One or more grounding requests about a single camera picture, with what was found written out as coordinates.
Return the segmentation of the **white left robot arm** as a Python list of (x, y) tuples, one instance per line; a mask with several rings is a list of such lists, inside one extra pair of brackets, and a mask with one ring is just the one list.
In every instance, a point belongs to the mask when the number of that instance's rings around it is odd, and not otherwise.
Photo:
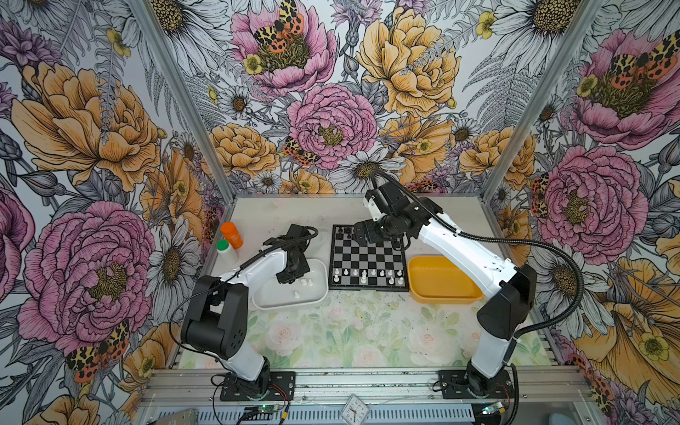
[(267, 281), (292, 284), (310, 271), (306, 249), (319, 231), (290, 225), (271, 237), (249, 260), (224, 276), (202, 276), (189, 298), (180, 333), (186, 350), (209, 355), (246, 384), (265, 391), (270, 383), (268, 360), (246, 342), (249, 298)]

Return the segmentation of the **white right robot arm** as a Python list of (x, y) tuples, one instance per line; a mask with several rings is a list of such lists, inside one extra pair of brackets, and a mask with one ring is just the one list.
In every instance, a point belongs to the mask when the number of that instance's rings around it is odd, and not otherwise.
[(450, 260), (487, 298), (476, 314), (482, 328), (478, 347), (456, 386), (477, 398), (489, 396), (533, 308), (537, 273), (488, 250), (481, 237), (464, 232), (437, 203), (394, 180), (367, 191), (363, 205), (371, 218), (354, 225), (359, 244), (415, 238)]

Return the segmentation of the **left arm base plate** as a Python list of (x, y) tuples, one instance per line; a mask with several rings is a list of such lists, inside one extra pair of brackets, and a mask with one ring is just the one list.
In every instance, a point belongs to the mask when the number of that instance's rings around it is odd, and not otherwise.
[(294, 399), (297, 374), (274, 371), (261, 375), (256, 381), (228, 375), (219, 385), (219, 399), (223, 402), (260, 402)]

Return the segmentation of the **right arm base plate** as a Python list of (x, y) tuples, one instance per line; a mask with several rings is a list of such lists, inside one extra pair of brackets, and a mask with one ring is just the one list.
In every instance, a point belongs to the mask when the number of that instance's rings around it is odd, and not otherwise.
[(515, 396), (513, 377), (506, 369), (495, 377), (487, 378), (476, 372), (464, 369), (443, 369), (437, 372), (437, 380), (432, 391), (441, 392), (444, 399), (483, 400), (502, 398), (509, 400)]

